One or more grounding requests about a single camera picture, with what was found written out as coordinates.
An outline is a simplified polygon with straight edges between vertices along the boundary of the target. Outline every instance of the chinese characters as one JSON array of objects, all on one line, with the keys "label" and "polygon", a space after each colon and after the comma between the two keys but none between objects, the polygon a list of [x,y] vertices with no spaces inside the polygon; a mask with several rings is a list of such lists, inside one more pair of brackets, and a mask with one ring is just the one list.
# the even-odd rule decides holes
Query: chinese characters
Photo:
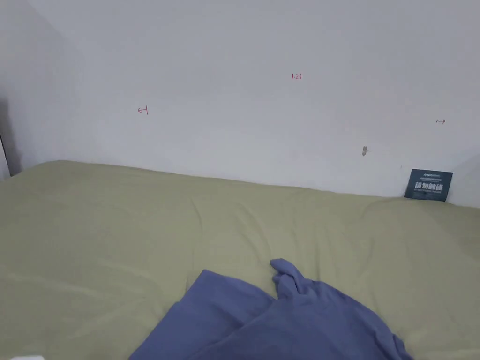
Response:
[{"label": "chinese characters", "polygon": [[442,184],[432,184],[432,183],[421,182],[421,181],[417,181],[415,183],[415,189],[442,191],[443,188],[444,186]]}]

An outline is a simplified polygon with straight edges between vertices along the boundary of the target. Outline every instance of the small mark on wall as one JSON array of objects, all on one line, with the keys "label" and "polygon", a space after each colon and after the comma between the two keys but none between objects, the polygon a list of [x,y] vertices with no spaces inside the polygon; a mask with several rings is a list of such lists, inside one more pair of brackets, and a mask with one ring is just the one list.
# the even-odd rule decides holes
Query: small mark on wall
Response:
[{"label": "small mark on wall", "polygon": [[142,111],[145,111],[145,110],[146,110],[147,115],[148,115],[148,108],[147,108],[147,106],[145,106],[145,109],[140,109],[140,108],[138,108],[137,111],[138,111],[138,112],[142,112]]}]

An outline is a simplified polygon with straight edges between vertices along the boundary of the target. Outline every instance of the green bedsheet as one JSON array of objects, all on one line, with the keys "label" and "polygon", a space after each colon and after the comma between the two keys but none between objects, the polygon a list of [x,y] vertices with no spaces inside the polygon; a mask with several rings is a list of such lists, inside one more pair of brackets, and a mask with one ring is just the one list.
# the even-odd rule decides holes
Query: green bedsheet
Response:
[{"label": "green bedsheet", "polygon": [[68,161],[0,182],[0,359],[126,359],[202,269],[274,294],[278,257],[480,359],[480,209]]}]

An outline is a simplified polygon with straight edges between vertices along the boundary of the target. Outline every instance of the white object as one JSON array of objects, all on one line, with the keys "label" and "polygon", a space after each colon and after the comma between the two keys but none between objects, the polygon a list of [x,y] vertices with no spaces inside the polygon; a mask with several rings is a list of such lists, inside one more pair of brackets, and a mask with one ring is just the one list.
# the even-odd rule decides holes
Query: white object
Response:
[{"label": "white object", "polygon": [[12,360],[45,360],[43,356],[19,356]]},{"label": "white object", "polygon": [[3,145],[0,139],[0,180],[4,180],[10,177],[10,172],[8,170],[7,158],[5,157],[5,152],[3,151]]}]

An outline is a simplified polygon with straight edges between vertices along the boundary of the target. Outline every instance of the card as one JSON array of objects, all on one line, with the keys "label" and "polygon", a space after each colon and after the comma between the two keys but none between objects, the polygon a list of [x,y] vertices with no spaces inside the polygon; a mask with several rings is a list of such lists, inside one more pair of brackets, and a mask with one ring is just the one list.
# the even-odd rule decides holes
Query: card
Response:
[{"label": "card", "polygon": [[410,199],[447,199],[453,172],[412,169],[405,196]]}]

